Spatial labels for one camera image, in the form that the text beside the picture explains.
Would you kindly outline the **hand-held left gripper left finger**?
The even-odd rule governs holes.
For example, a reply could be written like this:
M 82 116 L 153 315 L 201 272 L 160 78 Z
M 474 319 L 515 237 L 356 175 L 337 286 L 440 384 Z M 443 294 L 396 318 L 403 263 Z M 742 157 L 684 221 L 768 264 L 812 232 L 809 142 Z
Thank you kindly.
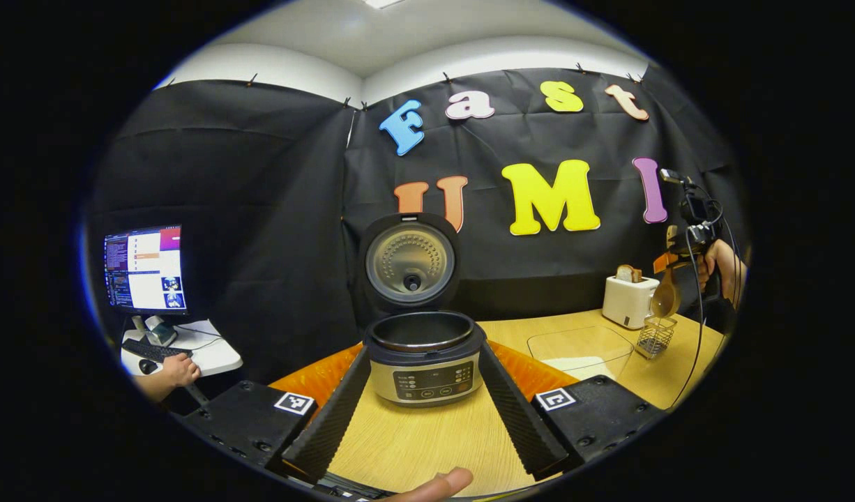
M 363 343 L 274 386 L 240 381 L 180 418 L 192 433 L 247 464 L 318 482 L 340 447 L 369 379 Z

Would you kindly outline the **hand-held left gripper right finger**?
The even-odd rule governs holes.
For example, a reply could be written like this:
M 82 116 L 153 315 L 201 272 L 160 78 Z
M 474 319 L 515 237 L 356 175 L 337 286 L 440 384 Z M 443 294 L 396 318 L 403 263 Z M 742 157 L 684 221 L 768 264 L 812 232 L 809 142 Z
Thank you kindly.
M 598 463 L 669 414 L 603 374 L 573 381 L 494 341 L 479 372 L 525 471 L 536 482 Z

